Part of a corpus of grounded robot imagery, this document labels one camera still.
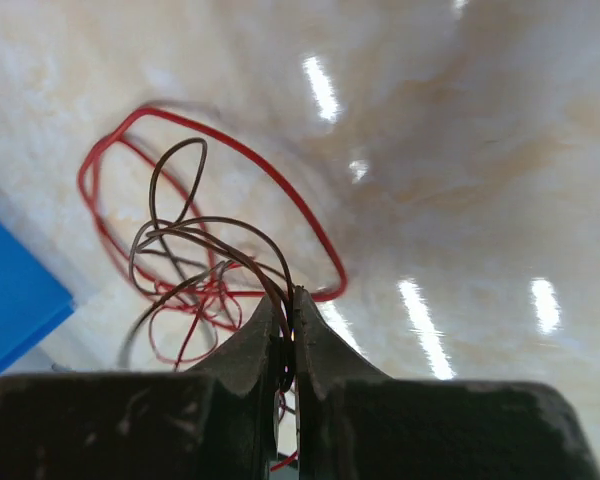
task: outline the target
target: thin red wire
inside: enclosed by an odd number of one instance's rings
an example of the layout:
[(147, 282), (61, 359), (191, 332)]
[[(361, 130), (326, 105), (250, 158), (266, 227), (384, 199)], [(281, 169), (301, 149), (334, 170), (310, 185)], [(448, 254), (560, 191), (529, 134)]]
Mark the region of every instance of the thin red wire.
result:
[[(347, 274), (345, 272), (344, 266), (340, 257), (338, 256), (335, 248), (331, 244), (331, 241), (327, 237), (324, 229), (318, 222), (317, 218), (313, 214), (313, 212), (309, 209), (308, 205), (302, 199), (300, 194), (293, 188), (293, 186), (278, 172), (269, 162), (267, 162), (264, 158), (258, 155), (256, 152), (251, 150), (249, 147), (239, 142), (235, 138), (216, 130), (215, 128), (204, 125), (200, 122), (196, 122), (194, 120), (187, 119), (180, 115), (176, 115), (174, 113), (161, 110), (153, 107), (141, 107), (132, 112), (111, 134), (100, 139), (91, 149), (84, 162), (82, 163), (80, 170), (78, 172), (77, 184), (80, 195), (82, 196), (87, 208), (89, 209), (94, 226), (100, 238), (102, 245), (104, 246), (105, 252), (111, 259), (114, 267), (118, 272), (126, 278), (128, 281), (129, 275), (127, 270), (127, 265), (129, 262), (129, 247), (123, 245), (117, 238), (115, 233), (107, 224), (104, 216), (101, 213), (99, 198), (100, 198), (100, 173), (102, 169), (102, 162), (104, 153), (114, 144), (120, 143), (125, 147), (129, 148), (133, 151), (140, 159), (147, 164), (151, 168), (155, 168), (156, 162), (152, 160), (148, 155), (146, 155), (139, 147), (133, 144), (131, 139), (126, 136), (129, 128), (140, 118), (142, 117), (157, 117), (163, 120), (166, 120), (171, 123), (176, 123), (178, 125), (190, 128), (191, 130), (200, 132), (204, 135), (207, 135), (215, 140), (224, 143), (228, 147), (233, 150), (241, 153), (245, 157), (247, 157), (251, 162), (260, 167), (271, 179), (278, 184), (278, 186), (285, 192), (285, 194), (291, 199), (291, 201), (298, 207), (300, 213), (304, 216), (304, 218), (309, 223), (313, 232), (316, 234), (316, 237), (320, 241), (321, 245), (325, 249), (329, 259), (333, 263), (336, 272), (338, 274), (339, 283), (338, 285), (329, 290), (316, 292), (312, 294), (312, 298), (315, 302), (326, 302), (330, 300), (334, 300), (340, 295), (342, 295), (347, 288)], [(187, 199), (188, 191), (187, 189), (172, 175), (170, 175), (166, 171), (162, 171), (161, 174), (163, 177), (173, 186), (173, 188), (180, 194), (183, 200)], [(202, 216), (200, 210), (197, 205), (192, 202), (190, 206), (190, 210), (192, 214), (196, 217)], [(202, 223), (200, 224), (200, 228), (203, 231), (207, 231), (207, 226)], [(207, 262), (209, 267), (212, 267), (216, 264), (215, 255), (211, 250), (207, 250)], [(149, 281), (154, 285), (155, 294), (146, 294), (145, 296), (154, 301), (155, 297), (160, 295), (160, 292), (168, 291), (174, 287), (168, 282), (165, 282), (159, 278), (157, 278), (153, 273), (149, 270), (142, 268), (139, 265), (134, 265), (133, 268), (137, 272), (137, 274)], [(232, 265), (230, 268), (238, 268), (237, 265)], [(185, 363), (192, 363), (206, 356), (210, 355), (218, 345), (218, 334), (216, 328), (223, 328), (230, 332), (236, 332), (242, 326), (242, 309), (240, 308), (240, 304), (237, 302), (237, 298), (243, 297), (260, 297), (264, 293), (262, 291), (232, 291), (229, 290), (226, 283), (219, 280), (218, 276), (215, 272), (211, 272), (210, 277), (206, 284), (201, 287), (192, 288), (185, 293), (196, 295), (199, 298), (198, 305), (189, 305), (181, 299), (181, 304), (177, 305), (165, 305), (158, 311), (156, 311), (149, 320), (149, 342), (151, 344), (151, 348), (153, 349), (156, 358), (164, 363), (168, 363), (174, 366), (174, 369), (177, 370), (180, 365)], [(227, 318), (229, 319), (230, 324), (226, 324), (216, 320), (216, 314), (209, 314), (206, 310), (211, 307), (216, 300), (218, 300), (221, 304), (221, 310)], [(231, 301), (238, 309), (238, 320), (237, 322), (234, 320), (231, 315), (228, 306), (227, 300)], [(175, 310), (184, 313), (189, 313), (193, 315), (194, 319), (191, 324), (189, 331), (180, 347), (178, 352), (178, 356), (176, 359), (170, 359), (163, 356), (157, 348), (153, 337), (153, 324), (155, 322), (156, 316), (163, 310)], [(195, 331), (198, 323), (200, 321), (205, 321), (209, 323), (215, 333), (215, 343), (214, 345), (207, 351), (206, 353), (191, 359), (185, 359), (184, 352), (186, 347), (191, 339), (193, 332)], [(275, 465), (271, 471), (279, 470), (280, 468), (288, 465), (297, 457), (297, 452), (288, 457), (285, 461)]]

